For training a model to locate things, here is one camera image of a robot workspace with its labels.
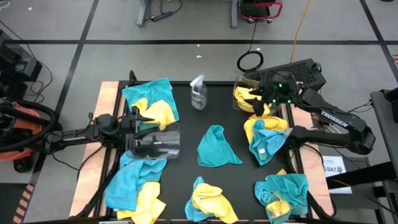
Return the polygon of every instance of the gray floor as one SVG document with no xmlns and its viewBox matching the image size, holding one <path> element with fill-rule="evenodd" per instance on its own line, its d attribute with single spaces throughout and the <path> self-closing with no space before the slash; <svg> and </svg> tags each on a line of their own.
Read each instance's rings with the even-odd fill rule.
<svg viewBox="0 0 398 224">
<path fill-rule="evenodd" d="M 159 2 L 152 1 L 152 13 L 159 14 Z M 272 24 L 259 22 L 255 39 L 292 40 L 299 24 L 304 0 L 284 0 L 282 15 Z M 26 40 L 79 40 L 90 13 L 93 0 L 13 0 L 0 12 L 0 20 Z M 384 40 L 398 40 L 398 1 L 366 3 Z M 174 16 L 160 22 L 148 21 L 136 27 L 138 1 L 99 0 L 87 39 L 90 40 L 249 40 L 254 24 L 239 18 L 239 27 L 230 29 L 229 4 L 217 0 L 183 0 L 183 7 Z M 165 1 L 165 11 L 175 9 L 178 1 Z M 300 40 L 377 40 L 358 0 L 313 1 L 298 37 Z M 43 104 L 55 108 L 61 89 L 75 55 L 75 44 L 31 45 L 36 57 L 53 72 L 53 82 L 44 91 Z M 65 129 L 80 128 L 88 122 L 102 81 L 126 80 L 134 70 L 139 80 L 169 77 L 171 80 L 192 80 L 205 74 L 207 80 L 234 80 L 241 72 L 236 60 L 247 51 L 242 45 L 91 45 L 80 55 L 60 122 Z M 287 63 L 291 45 L 253 45 L 264 54 L 263 68 Z M 390 45 L 392 54 L 398 46 Z M 313 58 L 320 62 L 327 84 L 322 95 L 343 110 L 368 101 L 371 91 L 397 87 L 392 70 L 379 45 L 298 45 L 295 60 Z M 255 58 L 247 58 L 245 67 L 253 66 Z M 43 69 L 39 80 L 49 82 Z M 377 137 L 371 164 L 389 160 L 373 110 L 359 114 Z M 56 155 L 78 167 L 84 146 L 57 152 Z M 323 154 L 336 152 L 321 149 Z M 341 150 L 347 156 L 358 155 Z M 15 175 L 12 164 L 0 163 L 0 182 L 26 183 L 30 173 Z M 67 218 L 76 186 L 76 172 L 47 157 L 35 188 L 25 222 Z M 373 212 L 338 208 L 342 220 L 374 222 Z"/>
</svg>

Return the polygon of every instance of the spray bottle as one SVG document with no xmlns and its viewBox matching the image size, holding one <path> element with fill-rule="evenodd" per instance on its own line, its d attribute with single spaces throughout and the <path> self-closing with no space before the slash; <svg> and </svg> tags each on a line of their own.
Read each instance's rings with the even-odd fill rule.
<svg viewBox="0 0 398 224">
<path fill-rule="evenodd" d="M 207 104 L 207 87 L 203 84 L 204 75 L 199 75 L 191 82 L 191 102 L 197 110 L 203 110 Z"/>
</svg>

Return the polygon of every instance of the spray nozzle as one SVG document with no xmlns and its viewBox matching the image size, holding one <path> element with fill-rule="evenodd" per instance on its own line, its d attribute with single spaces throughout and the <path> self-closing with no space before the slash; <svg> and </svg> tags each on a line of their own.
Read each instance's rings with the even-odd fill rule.
<svg viewBox="0 0 398 224">
<path fill-rule="evenodd" d="M 199 76 L 197 76 L 196 77 L 196 79 L 194 79 L 192 82 L 191 82 L 191 87 L 192 87 L 192 90 L 193 90 L 193 87 L 195 87 L 195 86 L 197 86 L 197 87 L 201 87 L 202 86 L 202 84 L 203 84 L 203 79 L 205 78 L 205 76 L 204 75 L 199 75 Z"/>
</svg>

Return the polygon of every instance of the blue microfiber cloth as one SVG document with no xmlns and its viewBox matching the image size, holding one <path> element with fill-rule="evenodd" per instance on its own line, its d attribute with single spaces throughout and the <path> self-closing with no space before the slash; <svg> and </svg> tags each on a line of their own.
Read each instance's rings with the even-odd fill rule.
<svg viewBox="0 0 398 224">
<path fill-rule="evenodd" d="M 148 82 L 142 85 L 125 88 L 122 90 L 122 92 L 129 103 L 130 111 L 131 105 L 137 103 L 137 101 L 141 98 L 148 99 L 148 108 L 153 103 L 158 102 L 159 100 L 164 100 L 172 108 L 175 120 L 180 120 L 169 78 L 162 78 L 160 80 Z"/>
<path fill-rule="evenodd" d="M 258 181 L 254 186 L 256 198 L 265 207 L 269 203 L 279 200 L 274 192 L 278 193 L 283 200 L 288 202 L 292 209 L 289 213 L 279 218 L 271 218 L 272 213 L 266 208 L 271 224 L 286 222 L 290 214 L 307 214 L 308 182 L 305 174 L 269 175 L 266 181 Z"/>
<path fill-rule="evenodd" d="M 260 166 L 267 164 L 275 153 L 285 144 L 286 135 L 280 131 L 264 129 L 264 121 L 257 120 L 253 125 L 254 137 L 249 150 L 254 154 Z"/>
<path fill-rule="evenodd" d="M 146 181 L 160 180 L 167 159 L 137 160 L 124 153 L 120 169 L 105 191 L 105 204 L 109 208 L 135 211 L 137 196 Z"/>
<path fill-rule="evenodd" d="M 197 188 L 197 185 L 204 183 L 204 182 L 205 182 L 205 180 L 203 180 L 202 177 L 198 177 L 196 179 L 195 183 L 193 183 L 193 190 L 195 191 L 195 189 Z M 190 200 L 187 202 L 187 204 L 185 205 L 185 215 L 187 216 L 187 219 L 193 220 L 194 222 L 199 222 L 199 221 L 207 219 L 208 217 L 214 216 L 214 214 L 212 214 L 212 213 L 209 213 L 208 215 L 206 215 L 206 213 L 201 211 L 199 208 L 195 208 L 192 203 L 192 196 L 191 196 Z"/>
<path fill-rule="evenodd" d="M 219 167 L 227 163 L 242 164 L 236 157 L 231 146 L 226 142 L 224 128 L 212 125 L 201 139 L 198 146 L 198 163 L 205 167 Z"/>
</svg>

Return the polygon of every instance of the orange vacuum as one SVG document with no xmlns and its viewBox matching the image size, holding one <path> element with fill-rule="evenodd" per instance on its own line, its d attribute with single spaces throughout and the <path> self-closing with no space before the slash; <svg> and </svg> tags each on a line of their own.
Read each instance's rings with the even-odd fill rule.
<svg viewBox="0 0 398 224">
<path fill-rule="evenodd" d="M 50 121 L 36 110 L 47 113 Z M 57 121 L 58 116 L 46 106 L 0 98 L 0 161 L 14 161 L 18 172 L 31 170 L 31 156 L 43 150 L 45 134 L 60 129 Z"/>
</svg>

